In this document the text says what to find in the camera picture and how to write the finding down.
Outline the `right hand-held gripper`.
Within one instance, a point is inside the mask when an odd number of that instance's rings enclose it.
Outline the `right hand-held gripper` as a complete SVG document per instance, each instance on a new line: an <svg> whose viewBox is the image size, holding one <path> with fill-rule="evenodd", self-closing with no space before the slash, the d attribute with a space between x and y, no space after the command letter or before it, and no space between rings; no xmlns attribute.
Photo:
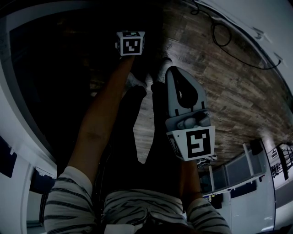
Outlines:
<svg viewBox="0 0 293 234"><path fill-rule="evenodd" d="M166 134L176 157L191 161L213 156L215 126L205 109L205 90L195 77L176 66L168 68L165 81L171 117L165 122Z"/></svg>

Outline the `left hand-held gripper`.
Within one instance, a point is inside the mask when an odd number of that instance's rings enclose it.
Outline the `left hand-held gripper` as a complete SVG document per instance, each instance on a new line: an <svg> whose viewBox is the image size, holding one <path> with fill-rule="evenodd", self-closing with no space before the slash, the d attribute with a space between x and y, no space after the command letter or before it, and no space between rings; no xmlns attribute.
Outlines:
<svg viewBox="0 0 293 234"><path fill-rule="evenodd" d="M145 45L145 32L117 32L115 48L121 56L141 55Z"/></svg>

